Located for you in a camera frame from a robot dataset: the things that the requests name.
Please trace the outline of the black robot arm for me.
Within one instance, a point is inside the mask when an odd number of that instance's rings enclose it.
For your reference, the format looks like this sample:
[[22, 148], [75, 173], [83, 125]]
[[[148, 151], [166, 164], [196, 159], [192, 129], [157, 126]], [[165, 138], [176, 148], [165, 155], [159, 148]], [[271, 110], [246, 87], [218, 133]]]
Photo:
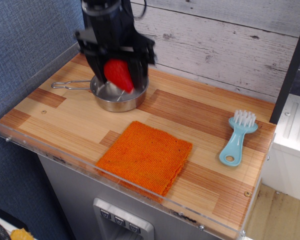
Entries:
[[155, 63], [155, 42], [135, 29], [131, 2], [83, 0], [81, 8], [84, 30], [74, 36], [95, 75], [129, 94], [140, 88]]

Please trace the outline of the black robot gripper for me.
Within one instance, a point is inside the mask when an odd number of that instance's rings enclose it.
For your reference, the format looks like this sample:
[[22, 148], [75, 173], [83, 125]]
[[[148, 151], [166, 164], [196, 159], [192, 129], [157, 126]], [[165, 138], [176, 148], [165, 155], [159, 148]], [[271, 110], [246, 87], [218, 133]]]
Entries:
[[155, 42], [137, 32], [131, 8], [83, 7], [82, 14], [85, 29], [75, 31], [74, 37], [95, 76], [106, 84], [107, 60], [125, 60], [134, 88], [144, 90], [148, 64], [154, 64], [156, 59]]

